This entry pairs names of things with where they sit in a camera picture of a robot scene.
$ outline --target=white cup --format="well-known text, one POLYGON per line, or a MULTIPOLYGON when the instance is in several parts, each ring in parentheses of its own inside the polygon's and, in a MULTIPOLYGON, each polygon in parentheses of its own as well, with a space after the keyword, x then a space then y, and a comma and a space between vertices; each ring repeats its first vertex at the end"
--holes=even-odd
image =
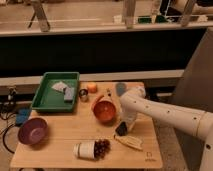
POLYGON ((95 159, 95 141, 84 141, 74 146, 74 155, 78 158, 95 159))

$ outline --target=orange bowl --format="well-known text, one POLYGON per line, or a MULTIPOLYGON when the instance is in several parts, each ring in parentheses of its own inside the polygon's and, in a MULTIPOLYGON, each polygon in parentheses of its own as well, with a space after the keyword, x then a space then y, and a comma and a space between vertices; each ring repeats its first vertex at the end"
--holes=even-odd
POLYGON ((96 103, 93 109, 95 117, 101 123, 108 123, 112 121, 116 115, 115 105, 109 101, 100 101, 96 103))

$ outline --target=tray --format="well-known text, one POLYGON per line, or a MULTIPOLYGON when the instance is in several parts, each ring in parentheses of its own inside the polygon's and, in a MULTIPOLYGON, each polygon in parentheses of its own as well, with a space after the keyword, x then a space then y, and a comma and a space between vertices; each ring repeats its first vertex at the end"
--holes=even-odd
POLYGON ((78 72, 46 72, 33 98, 31 108, 37 112, 72 112, 76 103, 78 83, 78 72), (64 94, 52 89, 53 84, 59 81, 74 87, 72 102, 64 102, 64 94))

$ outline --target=cable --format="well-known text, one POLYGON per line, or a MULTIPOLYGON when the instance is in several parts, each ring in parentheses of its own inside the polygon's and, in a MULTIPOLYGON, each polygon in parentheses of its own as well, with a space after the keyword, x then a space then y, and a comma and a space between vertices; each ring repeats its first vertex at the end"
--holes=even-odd
POLYGON ((8 127, 5 129, 5 131, 4 131, 4 133, 3 133, 3 137, 2 137, 2 141, 3 141, 4 147, 6 148, 7 151, 9 151, 9 152, 12 153, 12 154, 14 154, 14 151, 11 150, 11 149, 7 146, 7 144, 6 144, 6 135, 7 135, 7 132, 8 132, 11 128, 13 128, 13 127, 15 127, 15 124, 11 124, 10 126, 8 126, 8 127))

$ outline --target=bowl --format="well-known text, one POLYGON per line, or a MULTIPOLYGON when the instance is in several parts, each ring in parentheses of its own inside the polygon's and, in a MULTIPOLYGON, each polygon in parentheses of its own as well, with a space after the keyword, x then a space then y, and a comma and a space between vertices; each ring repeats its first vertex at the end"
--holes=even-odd
POLYGON ((116 108, 113 103, 102 100, 96 103, 93 108, 93 113, 101 123, 108 123, 115 118, 116 108))
POLYGON ((26 121, 18 132, 18 140, 22 144, 33 145, 40 142, 47 133, 47 123, 42 118, 32 118, 26 121))

